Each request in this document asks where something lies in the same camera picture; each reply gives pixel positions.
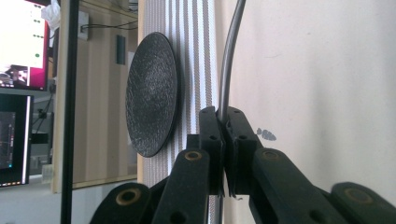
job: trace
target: black cable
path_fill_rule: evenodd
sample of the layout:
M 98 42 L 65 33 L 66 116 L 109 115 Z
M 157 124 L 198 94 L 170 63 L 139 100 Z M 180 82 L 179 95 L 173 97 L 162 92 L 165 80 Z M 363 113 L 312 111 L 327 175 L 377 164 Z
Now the black cable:
M 49 109 L 50 109 L 50 102 L 52 101 L 52 96 L 53 96 L 53 94 L 50 95 L 49 101 L 47 102 L 46 107 L 44 107 L 44 109 L 43 109 L 43 111 L 42 111 L 41 113 L 47 114 L 47 113 L 49 112 Z M 37 129 L 35 130 L 35 133 L 38 133 L 38 131 L 40 130 L 40 127 L 41 127 L 41 125 L 43 124 L 43 121 L 44 121 L 44 119 L 40 118 L 40 114 L 38 114 L 38 119 L 36 119 L 36 120 L 33 122 L 33 124 L 32 124 L 32 126 L 35 125 L 35 124 L 41 119 L 40 123 L 38 124 Z

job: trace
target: gray stripe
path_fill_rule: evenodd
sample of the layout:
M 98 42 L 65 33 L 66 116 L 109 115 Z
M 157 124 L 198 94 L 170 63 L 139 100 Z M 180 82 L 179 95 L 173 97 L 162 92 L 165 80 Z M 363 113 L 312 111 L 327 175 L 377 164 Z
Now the gray stripe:
M 197 1 L 192 1 L 192 11 L 197 11 Z M 195 119 L 198 121 L 199 110 L 201 109 L 201 95 L 200 95 L 200 74 L 199 74 L 199 42 L 198 42 L 198 17 L 199 15 L 193 14 L 193 30 L 194 30 L 194 83 L 195 83 Z M 195 132 L 199 132 L 199 122 L 197 122 Z
M 206 106 L 212 104 L 212 76 L 210 61 L 210 40 L 209 40 L 209 5 L 207 1 L 203 1 L 204 14 L 204 54 L 205 54 L 205 96 Z
M 185 70 L 184 70 L 184 78 L 185 78 L 185 99 L 186 99 L 186 124 L 187 124 L 187 133 L 191 133 L 191 95 L 190 95 L 190 40 L 189 40 L 189 11 L 188 11 L 188 1 L 184 1 L 184 46 L 186 50 L 184 51 L 184 58 L 185 58 Z
M 170 7 L 168 8 L 168 11 L 169 11 L 169 24 L 172 24 L 173 18 L 176 16 L 176 15 L 174 15 L 174 11 L 173 11 L 173 4 L 174 4 L 173 1 L 169 1 L 169 4 L 170 4 Z M 173 25 L 169 26 L 169 41 L 172 43 L 173 51 L 177 52 L 177 46 L 175 45 L 175 43 L 176 43 L 175 38 L 176 37 L 173 36 L 173 31 L 174 31 L 174 29 L 176 29 L 175 27 L 177 27 L 177 26 L 173 26 Z M 173 163 L 175 161 L 175 136 L 172 136 L 172 139 L 170 141 L 170 150 L 171 150 L 170 151 L 171 152 L 171 160 L 168 161 L 167 158 L 166 158 L 166 160 L 168 162 L 171 162 L 172 166 L 173 166 Z

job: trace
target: hole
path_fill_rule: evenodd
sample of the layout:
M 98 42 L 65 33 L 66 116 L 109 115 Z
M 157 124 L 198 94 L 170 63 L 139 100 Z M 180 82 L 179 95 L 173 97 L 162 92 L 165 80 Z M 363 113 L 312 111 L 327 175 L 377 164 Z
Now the hole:
M 171 223 L 180 224 L 180 223 L 186 223 L 187 219 L 186 216 L 184 216 L 181 212 L 174 212 L 171 215 L 170 221 Z
M 312 210 L 309 212 L 309 216 L 317 223 L 329 223 L 329 219 L 327 219 L 321 212 L 318 210 Z
M 127 192 L 122 194 L 121 198 L 124 201 L 131 201 L 134 198 L 134 196 L 136 196 L 136 194 L 134 192 L 127 191 Z
M 202 154 L 197 151 L 190 151 L 184 157 L 189 161 L 198 161 L 202 158 Z
M 140 189 L 125 189 L 117 195 L 116 202 L 121 206 L 126 206 L 137 202 L 139 198 Z

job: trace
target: white stripe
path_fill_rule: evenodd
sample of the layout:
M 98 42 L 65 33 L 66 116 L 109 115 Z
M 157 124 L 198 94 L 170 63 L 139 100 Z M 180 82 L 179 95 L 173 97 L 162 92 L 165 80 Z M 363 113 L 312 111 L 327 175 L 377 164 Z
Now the white stripe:
M 172 45 L 173 50 L 176 52 L 177 49 L 177 34 L 176 34 L 176 1 L 172 1 Z
M 180 25 L 180 65 L 181 71 L 186 71 L 186 58 L 185 58 L 185 33 L 184 33 L 184 1 L 180 2 L 180 13 L 179 13 L 179 25 Z M 180 152 L 182 149 L 186 148 L 187 142 L 187 124 L 186 124 L 186 99 L 182 103 L 182 111 L 181 111 L 181 136 L 182 136 L 182 148 L 177 147 L 177 153 Z
M 168 37 L 168 39 L 170 41 L 172 41 L 173 38 L 173 31 L 172 31 L 172 36 L 170 36 L 170 25 L 174 26 L 174 22 L 172 20 L 172 24 L 169 24 L 169 17 L 170 17 L 170 12 L 172 10 L 172 15 L 174 15 L 173 13 L 175 13 L 175 11 L 173 10 L 173 4 L 174 1 L 171 1 L 170 6 L 169 6 L 169 1 L 165 1 L 165 33 L 166 36 Z M 171 143 L 172 139 L 169 139 L 168 143 L 167 143 L 167 147 L 166 147 L 166 163 L 168 165 L 168 175 L 171 174 L 172 172 L 172 148 L 171 148 Z
M 210 76 L 212 77 L 212 105 L 218 107 L 219 86 L 218 86 L 218 63 L 216 54 L 216 29 L 215 29 L 215 6 L 214 1 L 208 1 L 208 30 L 209 30 L 209 44 L 210 44 Z
M 169 26 L 170 26 L 170 24 L 169 24 L 169 10 L 170 10 L 169 9 L 169 1 L 165 1 L 165 35 L 168 38 L 169 38 Z
M 189 58 L 190 58 L 190 74 L 186 74 L 186 76 L 190 76 L 190 93 L 191 93 L 191 105 L 187 105 L 191 108 L 191 133 L 196 133 L 196 115 L 195 115 L 195 80 L 194 80 L 194 22 L 193 22 L 193 12 L 192 12 L 192 1 L 189 0 L 188 3 L 188 11 L 189 11 Z
M 22 184 L 26 183 L 26 171 L 27 171 L 27 160 L 30 160 L 30 158 L 27 158 L 27 152 L 29 149 L 29 131 L 30 131 L 30 103 L 31 103 L 31 97 L 27 97 L 27 102 L 26 102 L 26 126 L 25 126 L 25 139 L 24 139 L 24 145 L 23 145 L 23 171 L 22 171 Z
M 205 46 L 204 46 L 204 8 L 203 1 L 197 1 L 197 19 L 198 19 L 198 58 L 199 58 L 199 75 L 200 75 L 200 108 L 206 107 L 206 82 L 205 82 Z

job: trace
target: white wall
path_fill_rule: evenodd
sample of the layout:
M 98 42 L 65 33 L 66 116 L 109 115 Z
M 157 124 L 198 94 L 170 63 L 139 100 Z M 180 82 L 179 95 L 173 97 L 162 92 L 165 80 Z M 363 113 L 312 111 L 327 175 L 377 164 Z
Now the white wall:
M 220 57 L 235 4 L 217 1 Z M 395 11 L 392 0 L 247 1 L 230 98 L 314 185 L 351 181 L 393 204 Z

